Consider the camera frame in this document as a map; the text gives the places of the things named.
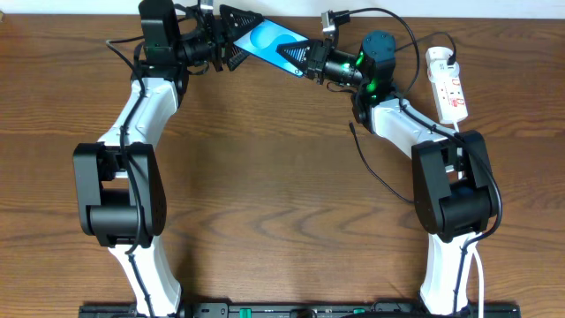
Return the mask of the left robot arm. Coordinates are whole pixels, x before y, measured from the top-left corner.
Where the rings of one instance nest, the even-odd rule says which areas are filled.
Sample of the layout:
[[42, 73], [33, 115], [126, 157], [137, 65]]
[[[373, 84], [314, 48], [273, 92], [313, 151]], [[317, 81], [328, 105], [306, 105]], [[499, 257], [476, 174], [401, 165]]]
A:
[[124, 270], [136, 299], [127, 317], [191, 312], [163, 247], [167, 203], [155, 150], [189, 79], [237, 68], [248, 55], [236, 41], [265, 20], [226, 4], [219, 10], [215, 16], [208, 1], [142, 1], [132, 57], [119, 50], [123, 40], [106, 42], [132, 72], [129, 99], [98, 141], [78, 144], [72, 155], [81, 229]]

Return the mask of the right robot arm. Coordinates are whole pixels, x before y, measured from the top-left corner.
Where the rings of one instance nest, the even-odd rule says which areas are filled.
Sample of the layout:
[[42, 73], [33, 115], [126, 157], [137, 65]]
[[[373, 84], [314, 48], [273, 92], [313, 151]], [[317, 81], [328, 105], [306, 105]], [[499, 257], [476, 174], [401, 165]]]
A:
[[462, 314], [469, 305], [471, 259], [477, 243], [500, 226], [502, 200], [483, 136], [458, 129], [468, 111], [456, 47], [435, 46], [417, 55], [426, 63], [436, 120], [417, 111], [394, 85], [399, 47], [391, 34], [368, 34], [356, 55], [336, 49], [331, 40], [285, 43], [276, 51], [308, 79], [343, 86], [352, 94], [357, 123], [409, 157], [410, 203], [429, 242], [419, 297], [429, 314]]

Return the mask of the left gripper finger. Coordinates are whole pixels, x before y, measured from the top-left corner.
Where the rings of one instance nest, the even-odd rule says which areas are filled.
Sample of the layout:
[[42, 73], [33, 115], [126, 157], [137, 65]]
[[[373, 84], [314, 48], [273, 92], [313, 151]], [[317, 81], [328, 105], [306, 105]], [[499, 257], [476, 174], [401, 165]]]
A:
[[233, 44], [230, 44], [225, 49], [225, 64], [228, 69], [233, 72], [235, 71], [248, 57], [250, 53], [244, 49], [239, 48]]
[[264, 21], [260, 13], [243, 11], [227, 4], [221, 4], [219, 10], [226, 40], [230, 44], [234, 44]]

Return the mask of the blue Samsung smartphone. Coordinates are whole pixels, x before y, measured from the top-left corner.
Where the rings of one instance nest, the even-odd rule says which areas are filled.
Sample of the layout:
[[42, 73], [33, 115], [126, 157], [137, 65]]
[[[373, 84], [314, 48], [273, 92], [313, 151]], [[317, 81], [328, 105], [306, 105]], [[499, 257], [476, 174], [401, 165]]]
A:
[[234, 41], [234, 45], [279, 69], [294, 76], [302, 77], [303, 73], [277, 53], [276, 49], [279, 44], [295, 43], [305, 40], [306, 37], [303, 35], [293, 32], [271, 20], [265, 19], [252, 31]]

